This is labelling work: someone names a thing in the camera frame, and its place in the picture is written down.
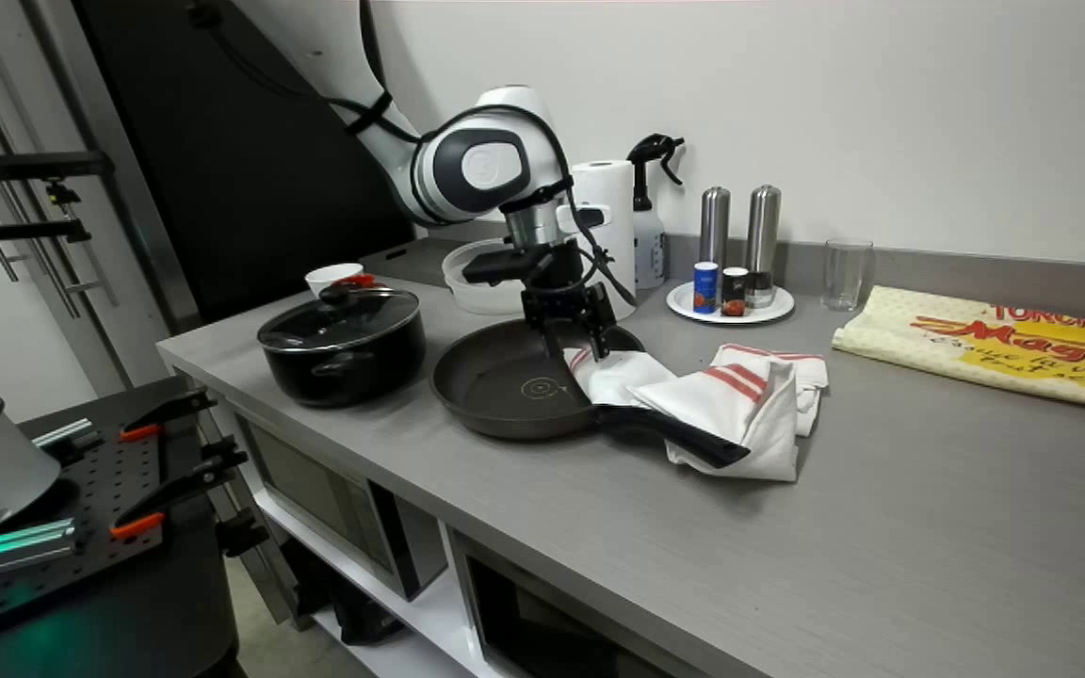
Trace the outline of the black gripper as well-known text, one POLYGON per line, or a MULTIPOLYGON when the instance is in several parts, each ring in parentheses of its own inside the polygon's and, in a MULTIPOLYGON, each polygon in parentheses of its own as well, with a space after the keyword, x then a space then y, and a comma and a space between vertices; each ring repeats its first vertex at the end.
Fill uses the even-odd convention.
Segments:
POLYGON ((538 332, 570 332, 602 344, 612 310, 602 284, 588 284, 575 247, 538 247, 523 274, 523 318, 538 332))

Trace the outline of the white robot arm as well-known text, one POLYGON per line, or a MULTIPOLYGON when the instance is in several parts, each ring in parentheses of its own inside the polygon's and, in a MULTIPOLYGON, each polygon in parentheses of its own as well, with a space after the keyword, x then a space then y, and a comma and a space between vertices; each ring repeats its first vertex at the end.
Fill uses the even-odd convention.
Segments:
POLYGON ((293 96, 342 119, 416 226, 499 214, 506 246, 473 257, 465 284, 514 278, 523 319, 542 332, 602 338, 612 328, 609 298, 629 300, 629 291, 575 219, 571 161, 536 87, 489 87, 465 111, 416 127, 381 67, 372 0, 323 0, 335 30, 315 67, 273 30, 273 3, 308 0, 241 0, 241 10, 301 67, 293 96))

